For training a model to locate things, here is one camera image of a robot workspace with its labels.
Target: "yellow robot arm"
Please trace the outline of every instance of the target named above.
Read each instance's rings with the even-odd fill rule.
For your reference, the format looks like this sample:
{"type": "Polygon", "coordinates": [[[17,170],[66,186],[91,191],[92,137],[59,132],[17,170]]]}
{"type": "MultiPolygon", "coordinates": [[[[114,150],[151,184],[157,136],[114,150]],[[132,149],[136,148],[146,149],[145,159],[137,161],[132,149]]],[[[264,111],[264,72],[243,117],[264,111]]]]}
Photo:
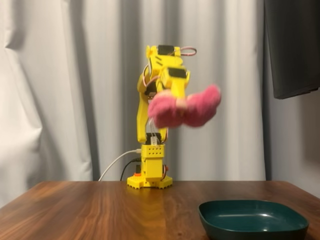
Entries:
{"type": "Polygon", "coordinates": [[[159,133],[155,133],[156,141],[154,134],[146,133],[149,100],[164,90],[170,90],[176,98],[185,97],[190,72],[182,65],[181,49],[177,46],[147,46],[145,53],[148,65],[137,83],[139,107],[136,129],[137,140],[141,143],[141,166],[139,172],[127,179],[127,184],[136,189],[163,189],[173,183],[173,179],[166,175],[167,166],[163,165],[167,128],[159,129],[159,133]]]}

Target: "white cable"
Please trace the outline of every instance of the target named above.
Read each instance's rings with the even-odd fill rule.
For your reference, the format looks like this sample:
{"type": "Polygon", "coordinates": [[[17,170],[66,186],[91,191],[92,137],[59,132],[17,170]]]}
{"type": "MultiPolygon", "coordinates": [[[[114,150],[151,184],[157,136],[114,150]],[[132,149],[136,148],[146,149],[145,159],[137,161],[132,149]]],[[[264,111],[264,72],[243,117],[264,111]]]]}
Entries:
{"type": "Polygon", "coordinates": [[[130,154],[130,153],[136,153],[136,154],[141,154],[141,149],[138,148],[136,150],[131,150],[131,151],[127,151],[123,154],[121,154],[120,156],[118,156],[102,173],[101,177],[99,178],[99,182],[101,182],[102,178],[104,177],[104,175],[108,172],[108,170],[112,167],[113,164],[115,164],[116,161],[118,161],[120,158],[122,158],[124,155],[130,154]]]}

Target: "black cable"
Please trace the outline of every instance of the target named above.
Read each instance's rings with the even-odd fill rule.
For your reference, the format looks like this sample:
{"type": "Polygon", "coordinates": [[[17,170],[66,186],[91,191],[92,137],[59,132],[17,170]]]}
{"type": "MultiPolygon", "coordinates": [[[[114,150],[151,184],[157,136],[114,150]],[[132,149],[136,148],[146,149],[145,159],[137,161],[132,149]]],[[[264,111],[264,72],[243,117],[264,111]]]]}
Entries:
{"type": "Polygon", "coordinates": [[[130,162],[128,162],[128,163],[124,166],[124,168],[123,168],[123,170],[122,170],[122,174],[121,174],[121,177],[120,177],[120,181],[122,181],[122,177],[124,176],[125,170],[126,170],[126,168],[128,167],[129,164],[131,164],[131,163],[140,163],[140,162],[141,162],[141,157],[134,158],[134,159],[132,159],[130,162]]]}

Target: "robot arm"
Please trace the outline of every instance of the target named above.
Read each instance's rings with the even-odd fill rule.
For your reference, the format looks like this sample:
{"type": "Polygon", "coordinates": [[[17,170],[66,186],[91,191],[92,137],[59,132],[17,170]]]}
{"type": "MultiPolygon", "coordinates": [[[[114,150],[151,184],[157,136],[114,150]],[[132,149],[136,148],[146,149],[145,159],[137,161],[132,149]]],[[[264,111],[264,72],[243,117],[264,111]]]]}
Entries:
{"type": "MultiPolygon", "coordinates": [[[[147,141],[146,124],[148,122],[149,100],[157,93],[170,90],[177,98],[185,96],[190,72],[182,65],[180,47],[159,45],[146,48],[148,65],[144,68],[137,83],[139,107],[136,118],[137,140],[144,144],[147,141]]],[[[166,140],[167,129],[159,129],[161,142],[166,140]]]]}

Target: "wooden table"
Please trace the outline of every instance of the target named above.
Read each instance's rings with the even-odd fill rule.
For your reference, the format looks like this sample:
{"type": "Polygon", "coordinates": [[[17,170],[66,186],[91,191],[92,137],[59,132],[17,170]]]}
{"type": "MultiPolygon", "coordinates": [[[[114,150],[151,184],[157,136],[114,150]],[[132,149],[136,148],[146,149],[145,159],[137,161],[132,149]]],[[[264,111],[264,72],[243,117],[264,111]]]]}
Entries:
{"type": "Polygon", "coordinates": [[[320,240],[320,199],[277,181],[43,182],[0,209],[0,240],[207,240],[198,205],[231,199],[285,204],[310,221],[305,240],[320,240]]]}

